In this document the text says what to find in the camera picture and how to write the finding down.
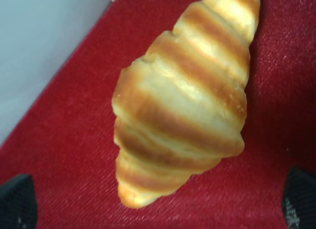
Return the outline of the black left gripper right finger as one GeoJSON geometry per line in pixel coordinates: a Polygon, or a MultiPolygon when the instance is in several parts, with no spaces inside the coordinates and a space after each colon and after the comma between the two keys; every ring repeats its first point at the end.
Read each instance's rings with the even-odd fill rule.
{"type": "Polygon", "coordinates": [[[289,229],[316,229],[316,174],[291,167],[282,195],[282,212],[289,229]]]}

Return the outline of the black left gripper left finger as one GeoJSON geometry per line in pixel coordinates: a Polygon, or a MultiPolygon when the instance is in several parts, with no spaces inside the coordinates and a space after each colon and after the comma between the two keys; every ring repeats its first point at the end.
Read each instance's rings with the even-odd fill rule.
{"type": "Polygon", "coordinates": [[[35,229],[38,203],[30,174],[18,174],[0,185],[0,227],[35,229]]]}

